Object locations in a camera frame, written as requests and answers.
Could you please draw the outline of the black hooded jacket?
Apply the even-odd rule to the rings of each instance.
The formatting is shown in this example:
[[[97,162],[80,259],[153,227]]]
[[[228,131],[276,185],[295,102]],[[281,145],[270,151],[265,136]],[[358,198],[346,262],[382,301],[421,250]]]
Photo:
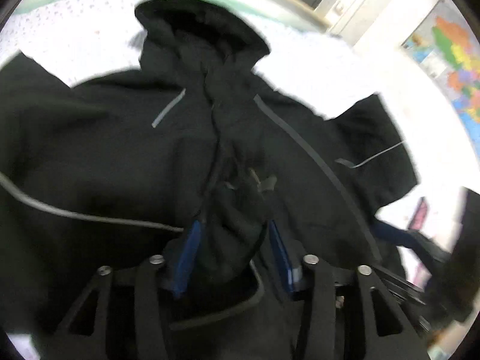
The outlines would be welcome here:
[[[249,25],[201,0],[151,0],[135,70],[74,87],[24,55],[1,69],[1,336],[42,343],[102,266],[170,259],[202,236],[167,303],[172,359],[295,359],[303,304],[269,242],[328,264],[386,267],[377,211],[416,176],[372,94],[333,119],[254,74],[269,52]]]

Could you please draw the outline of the colourful wall map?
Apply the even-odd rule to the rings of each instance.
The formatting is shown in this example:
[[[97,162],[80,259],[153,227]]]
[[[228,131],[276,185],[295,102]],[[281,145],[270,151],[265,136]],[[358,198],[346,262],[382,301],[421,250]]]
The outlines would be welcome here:
[[[402,43],[467,126],[479,126],[479,41],[465,18],[439,0]]]

